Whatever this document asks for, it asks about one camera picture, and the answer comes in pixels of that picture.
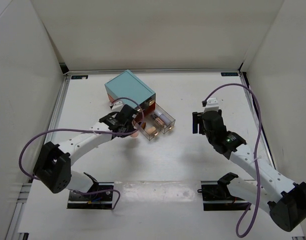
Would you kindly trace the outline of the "beige makeup sponge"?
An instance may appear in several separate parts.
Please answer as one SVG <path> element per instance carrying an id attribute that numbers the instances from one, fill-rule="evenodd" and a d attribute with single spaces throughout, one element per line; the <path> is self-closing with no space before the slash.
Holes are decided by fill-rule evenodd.
<path id="1" fill-rule="evenodd" d="M 154 126 L 147 128 L 146 129 L 147 134 L 150 135 L 156 135 L 157 134 L 157 130 Z"/>

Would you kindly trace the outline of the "clear drawer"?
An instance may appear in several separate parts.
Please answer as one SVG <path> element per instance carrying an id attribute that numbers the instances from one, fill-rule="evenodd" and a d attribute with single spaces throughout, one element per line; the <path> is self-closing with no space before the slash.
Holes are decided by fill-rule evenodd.
<path id="1" fill-rule="evenodd" d="M 153 140 L 158 137 L 160 133 L 160 129 L 157 126 L 157 123 L 151 118 L 150 116 L 146 116 L 145 118 L 141 119 L 138 116 L 134 120 L 134 126 L 139 128 L 139 131 L 149 140 Z"/>
<path id="2" fill-rule="evenodd" d="M 155 109 L 150 113 L 154 126 L 162 134 L 171 131 L 175 126 L 175 119 L 169 115 L 163 108 L 155 103 Z"/>

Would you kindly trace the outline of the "foundation bottle black cap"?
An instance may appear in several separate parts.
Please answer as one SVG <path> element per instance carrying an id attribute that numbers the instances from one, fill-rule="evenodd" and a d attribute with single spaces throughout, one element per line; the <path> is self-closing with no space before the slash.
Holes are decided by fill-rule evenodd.
<path id="1" fill-rule="evenodd" d="M 165 125 L 165 123 L 164 123 L 157 115 L 152 114 L 151 117 L 153 118 L 154 122 L 155 122 L 157 125 L 159 125 L 159 126 L 161 126 L 161 127 L 163 127 L 163 126 Z"/>

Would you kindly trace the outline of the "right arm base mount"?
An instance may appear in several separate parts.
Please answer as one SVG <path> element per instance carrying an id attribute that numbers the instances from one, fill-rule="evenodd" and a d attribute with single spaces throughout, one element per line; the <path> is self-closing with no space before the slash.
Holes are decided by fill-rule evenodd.
<path id="1" fill-rule="evenodd" d="M 217 181 L 202 181 L 197 193 L 202 195 L 203 210 L 217 211 L 244 211 L 249 203 L 242 198 L 233 196 L 228 191 L 228 184 L 238 177 L 229 172 Z"/>

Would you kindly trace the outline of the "white lavender bottle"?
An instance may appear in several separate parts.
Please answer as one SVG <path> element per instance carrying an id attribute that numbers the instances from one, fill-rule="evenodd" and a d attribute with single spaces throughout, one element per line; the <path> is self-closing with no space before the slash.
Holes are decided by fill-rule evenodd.
<path id="1" fill-rule="evenodd" d="M 169 125 L 171 123 L 171 120 L 164 115 L 162 112 L 158 110 L 154 110 L 155 115 L 157 115 L 166 125 Z"/>

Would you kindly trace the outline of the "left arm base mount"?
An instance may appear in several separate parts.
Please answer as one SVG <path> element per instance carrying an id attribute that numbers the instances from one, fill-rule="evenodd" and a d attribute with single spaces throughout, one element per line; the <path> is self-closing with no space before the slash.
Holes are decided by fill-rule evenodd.
<path id="1" fill-rule="evenodd" d="M 99 182 L 88 173 L 75 173 L 69 183 L 67 209 L 114 210 L 121 198 L 112 182 Z"/>

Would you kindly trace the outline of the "teal orange drawer organizer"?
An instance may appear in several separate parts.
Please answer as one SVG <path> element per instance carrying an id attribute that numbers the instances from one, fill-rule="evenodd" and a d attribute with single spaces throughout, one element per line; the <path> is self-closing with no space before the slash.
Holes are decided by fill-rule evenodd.
<path id="1" fill-rule="evenodd" d="M 144 116 L 155 109 L 156 93 L 130 70 L 126 70 L 104 84 L 110 102 L 130 98 L 144 111 Z"/>

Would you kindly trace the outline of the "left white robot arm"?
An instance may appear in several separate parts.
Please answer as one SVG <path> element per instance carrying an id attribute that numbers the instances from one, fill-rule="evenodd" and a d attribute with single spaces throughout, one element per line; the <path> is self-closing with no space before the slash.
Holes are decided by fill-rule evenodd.
<path id="1" fill-rule="evenodd" d="M 99 145 L 115 137 L 131 135 L 135 131 L 132 122 L 136 116 L 137 110 L 126 104 L 120 111 L 100 118 L 89 130 L 69 140 L 47 142 L 41 148 L 33 169 L 34 175 L 54 194 L 68 189 L 87 200 L 96 198 L 100 192 L 99 182 L 90 174 L 75 172 L 71 167 Z"/>

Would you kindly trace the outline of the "round peach powder puff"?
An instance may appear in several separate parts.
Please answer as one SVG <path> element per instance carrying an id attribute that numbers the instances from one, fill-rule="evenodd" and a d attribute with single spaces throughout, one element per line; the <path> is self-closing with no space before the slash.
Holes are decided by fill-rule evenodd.
<path id="1" fill-rule="evenodd" d="M 136 138 L 136 137 L 138 137 L 138 135 L 139 135 L 139 130 L 137 130 L 135 133 L 133 133 L 133 134 L 131 135 L 131 137 L 132 137 L 132 138 Z"/>

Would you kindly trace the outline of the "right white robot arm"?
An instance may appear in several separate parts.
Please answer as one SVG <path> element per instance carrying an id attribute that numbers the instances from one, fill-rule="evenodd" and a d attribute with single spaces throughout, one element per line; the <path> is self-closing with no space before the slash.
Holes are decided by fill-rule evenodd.
<path id="1" fill-rule="evenodd" d="M 205 135 L 216 152 L 245 170 L 258 186 L 229 172 L 207 191 L 218 199 L 241 198 L 269 214 L 273 222 L 291 232 L 306 219 L 306 183 L 285 177 L 265 160 L 256 160 L 247 142 L 237 133 L 228 131 L 220 110 L 192 113 L 192 132 Z"/>

